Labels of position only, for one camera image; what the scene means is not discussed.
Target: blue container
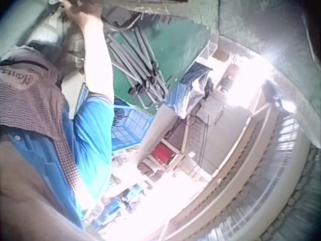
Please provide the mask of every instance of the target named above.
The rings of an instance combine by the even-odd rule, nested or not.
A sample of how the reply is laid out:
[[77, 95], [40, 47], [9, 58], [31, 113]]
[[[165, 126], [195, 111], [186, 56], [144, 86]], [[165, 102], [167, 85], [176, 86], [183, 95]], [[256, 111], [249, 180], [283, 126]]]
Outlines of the blue container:
[[[87, 95], [88, 89], [83, 84], [79, 93], [76, 111], [87, 98]], [[128, 106], [118, 98], [115, 98], [114, 101], [114, 111], [115, 116], [117, 116], [117, 113], [121, 113], [122, 116], [122, 118], [114, 122], [111, 129], [112, 151], [115, 156], [116, 153], [141, 143], [153, 121], [153, 117]]]

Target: plastic bag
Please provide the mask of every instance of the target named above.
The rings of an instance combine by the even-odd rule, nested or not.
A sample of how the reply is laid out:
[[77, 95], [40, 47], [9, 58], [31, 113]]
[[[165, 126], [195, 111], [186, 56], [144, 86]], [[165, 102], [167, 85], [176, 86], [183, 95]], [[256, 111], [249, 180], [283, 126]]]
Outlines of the plastic bag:
[[180, 118], [185, 119], [193, 107], [205, 96], [205, 86], [211, 70], [195, 62], [169, 94], [166, 105], [172, 108]]

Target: railing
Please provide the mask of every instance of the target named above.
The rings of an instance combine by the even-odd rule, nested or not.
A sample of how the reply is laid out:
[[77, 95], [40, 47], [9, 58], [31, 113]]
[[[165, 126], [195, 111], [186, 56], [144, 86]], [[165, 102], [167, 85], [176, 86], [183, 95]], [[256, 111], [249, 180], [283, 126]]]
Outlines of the railing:
[[[274, 106], [263, 107], [250, 119], [207, 188], [172, 219], [163, 240], [258, 238], [289, 199], [309, 144], [290, 116]], [[288, 177], [289, 172], [295, 175]]]

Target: man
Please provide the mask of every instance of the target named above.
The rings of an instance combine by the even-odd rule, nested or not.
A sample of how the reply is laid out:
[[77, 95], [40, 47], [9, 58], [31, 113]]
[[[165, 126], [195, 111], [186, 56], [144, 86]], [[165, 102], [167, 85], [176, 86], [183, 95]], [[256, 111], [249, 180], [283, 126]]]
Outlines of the man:
[[114, 91], [102, 7], [63, 4], [83, 33], [90, 94], [71, 121], [51, 63], [26, 46], [2, 56], [1, 240], [91, 240], [82, 219], [108, 186]]

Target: plaid vest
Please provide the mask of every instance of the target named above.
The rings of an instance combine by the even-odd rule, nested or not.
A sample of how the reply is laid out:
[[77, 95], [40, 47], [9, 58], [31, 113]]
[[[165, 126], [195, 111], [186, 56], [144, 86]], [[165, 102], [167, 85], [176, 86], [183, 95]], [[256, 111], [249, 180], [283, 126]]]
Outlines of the plaid vest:
[[65, 97], [56, 86], [58, 70], [34, 49], [7, 53], [0, 66], [0, 125], [49, 137], [75, 197], [84, 210], [93, 203], [83, 184], [62, 125]]

